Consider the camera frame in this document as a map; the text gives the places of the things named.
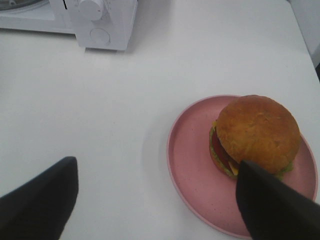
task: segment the plate rim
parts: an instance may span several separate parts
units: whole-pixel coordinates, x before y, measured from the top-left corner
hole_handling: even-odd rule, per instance
[[[184,108],[182,110],[182,112],[176,117],[175,121],[173,122],[171,128],[170,128],[170,132],[168,134],[168,138],[167,138],[167,142],[166,142],[166,163],[167,163],[167,167],[168,167],[168,171],[169,171],[169,175],[171,178],[171,181],[174,185],[175,190],[177,191],[178,195],[180,196],[180,198],[182,199],[182,201],[184,202],[184,204],[186,204],[186,206],[189,208],[189,210],[191,210],[191,212],[193,212],[193,214],[195,214],[200,220],[202,220],[203,222],[205,222],[206,224],[208,224],[210,227],[224,233],[227,234],[229,236],[233,236],[236,238],[241,238],[241,239],[252,239],[250,236],[247,235],[241,235],[241,234],[236,234],[230,231],[227,231],[221,227],[218,227],[216,225],[214,225],[213,223],[211,223],[210,221],[208,221],[206,218],[204,218],[202,215],[200,215],[191,205],[190,203],[187,201],[187,199],[185,198],[185,196],[182,194],[182,192],[180,191],[176,180],[173,176],[172,173],[172,166],[170,164],[170,157],[169,157],[169,147],[170,147],[170,143],[171,143],[171,136],[172,133],[177,125],[177,122],[179,121],[179,119],[182,117],[182,115],[189,110],[190,108],[192,108],[194,105],[197,105],[203,101],[209,100],[209,99],[214,99],[214,98],[221,98],[221,97],[232,97],[232,98],[239,98],[241,97],[241,95],[233,95],[233,94],[220,94],[220,95],[213,95],[213,96],[208,96],[208,97],[204,97],[202,99],[199,99],[191,104],[189,104],[186,108]],[[300,136],[302,138],[302,140],[304,141],[310,155],[312,158],[312,162],[314,165],[314,173],[315,173],[315,186],[314,186],[314,192],[313,192],[313,196],[312,196],[312,200],[315,201],[316,197],[317,197],[317,192],[318,192],[318,168],[317,168],[317,163],[316,163],[316,159],[315,156],[313,154],[313,152],[311,151],[311,148],[308,144],[308,142],[306,141],[305,137],[302,135],[302,133],[300,132]]]

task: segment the cheese slice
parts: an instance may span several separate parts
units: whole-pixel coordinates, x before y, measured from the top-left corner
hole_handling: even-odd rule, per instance
[[[231,168],[231,170],[232,170],[232,173],[233,173],[235,176],[238,176],[239,170],[236,169],[230,161],[228,161],[228,164],[229,164],[229,166],[230,166],[230,168]]]

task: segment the hamburger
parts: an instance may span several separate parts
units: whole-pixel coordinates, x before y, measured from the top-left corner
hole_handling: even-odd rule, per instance
[[[231,178],[237,178],[241,161],[249,160],[281,179],[293,169],[301,142],[291,113],[258,95],[230,102],[212,123],[209,136],[213,162]]]

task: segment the sesame-free bun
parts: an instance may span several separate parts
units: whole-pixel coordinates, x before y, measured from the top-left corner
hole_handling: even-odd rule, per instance
[[[295,158],[301,141],[291,113],[276,101],[258,95],[242,96],[228,104],[216,121],[216,133],[236,162],[253,161],[271,174]]]

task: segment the black object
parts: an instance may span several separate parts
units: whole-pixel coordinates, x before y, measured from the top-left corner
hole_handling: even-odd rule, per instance
[[[65,157],[0,198],[0,240],[58,240],[78,195],[75,157]]]
[[[320,206],[253,162],[240,164],[236,202],[254,240],[320,240]]]

